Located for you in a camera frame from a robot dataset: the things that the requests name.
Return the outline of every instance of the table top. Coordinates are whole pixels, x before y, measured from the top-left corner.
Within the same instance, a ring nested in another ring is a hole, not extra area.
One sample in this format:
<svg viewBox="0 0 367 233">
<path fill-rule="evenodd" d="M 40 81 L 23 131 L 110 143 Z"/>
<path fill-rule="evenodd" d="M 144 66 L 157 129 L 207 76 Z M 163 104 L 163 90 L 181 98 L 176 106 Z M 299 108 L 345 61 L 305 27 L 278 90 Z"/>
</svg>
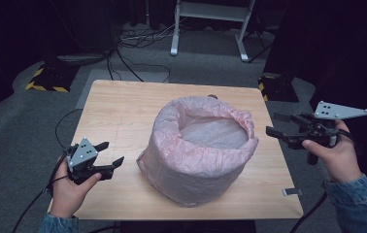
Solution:
<svg viewBox="0 0 367 233">
<path fill-rule="evenodd" d="M 171 100 L 214 94 L 238 110 L 248 110 L 259 138 L 253 157 L 238 179 L 215 201 L 185 208 L 155 190 L 136 159 L 147 147 L 153 122 Z M 110 142 L 95 165 L 124 156 L 111 180 L 99 182 L 75 213 L 80 219 L 177 220 L 299 218 L 303 210 L 277 139 L 265 134 L 272 126 L 261 92 L 256 88 L 95 81 L 86 100 L 73 145 L 86 137 L 93 145 Z"/>
</svg>

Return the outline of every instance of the person's left hand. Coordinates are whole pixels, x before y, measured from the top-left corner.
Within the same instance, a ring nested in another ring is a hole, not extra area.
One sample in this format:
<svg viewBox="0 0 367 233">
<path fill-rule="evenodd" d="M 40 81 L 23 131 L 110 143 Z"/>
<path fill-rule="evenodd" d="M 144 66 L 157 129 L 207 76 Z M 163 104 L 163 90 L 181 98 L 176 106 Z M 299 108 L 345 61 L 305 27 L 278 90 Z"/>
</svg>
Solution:
<svg viewBox="0 0 367 233">
<path fill-rule="evenodd" d="M 102 175 L 97 173 L 80 185 L 68 178 L 68 162 L 63 159 L 55 179 L 65 177 L 53 183 L 53 200 L 50 215 L 70 218 L 81 207 L 87 193 L 99 182 Z"/>
</svg>

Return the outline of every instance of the white metal stand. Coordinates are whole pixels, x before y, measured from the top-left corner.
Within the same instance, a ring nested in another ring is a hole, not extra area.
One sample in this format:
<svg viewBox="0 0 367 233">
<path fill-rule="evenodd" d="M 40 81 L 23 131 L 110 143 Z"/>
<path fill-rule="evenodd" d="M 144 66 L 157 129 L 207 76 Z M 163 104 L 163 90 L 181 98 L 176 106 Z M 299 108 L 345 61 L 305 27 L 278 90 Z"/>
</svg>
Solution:
<svg viewBox="0 0 367 233">
<path fill-rule="evenodd" d="M 250 21 L 253 4 L 255 0 L 250 0 L 250 4 L 245 8 L 230 7 L 221 5 L 210 5 L 202 3 L 181 2 L 177 0 L 175 9 L 175 29 L 172 39 L 171 55 L 178 54 L 178 43 L 180 39 L 180 17 L 201 17 L 210 19 L 221 19 L 228 21 L 241 21 L 242 27 L 239 35 L 235 35 L 235 40 L 238 45 L 239 53 L 242 61 L 248 61 L 248 55 L 245 51 L 242 39 L 245 36 L 245 31 Z"/>
</svg>

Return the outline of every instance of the pink plastic bag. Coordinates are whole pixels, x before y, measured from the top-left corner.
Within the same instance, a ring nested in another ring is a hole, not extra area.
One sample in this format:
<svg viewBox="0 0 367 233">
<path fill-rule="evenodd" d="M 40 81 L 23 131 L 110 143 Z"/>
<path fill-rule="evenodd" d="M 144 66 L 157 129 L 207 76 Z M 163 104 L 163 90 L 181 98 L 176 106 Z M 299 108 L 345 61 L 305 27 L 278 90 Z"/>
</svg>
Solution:
<svg viewBox="0 0 367 233">
<path fill-rule="evenodd" d="M 193 207 L 221 196 L 257 143 L 250 112 L 212 97 L 185 97 L 159 112 L 137 163 L 160 193 Z"/>
</svg>

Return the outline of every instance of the denim sleeve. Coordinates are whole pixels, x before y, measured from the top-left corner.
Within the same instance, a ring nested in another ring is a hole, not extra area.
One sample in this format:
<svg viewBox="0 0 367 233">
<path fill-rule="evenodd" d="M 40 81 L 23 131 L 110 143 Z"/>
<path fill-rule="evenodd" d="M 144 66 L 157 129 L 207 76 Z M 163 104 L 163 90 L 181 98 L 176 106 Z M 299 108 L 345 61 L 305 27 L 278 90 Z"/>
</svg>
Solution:
<svg viewBox="0 0 367 233">
<path fill-rule="evenodd" d="M 367 232 L 367 177 L 349 183 L 323 184 L 337 211 L 342 232 Z"/>
<path fill-rule="evenodd" d="M 80 232 L 79 220 L 77 217 L 61 218 L 45 215 L 39 233 L 78 233 Z"/>
</svg>

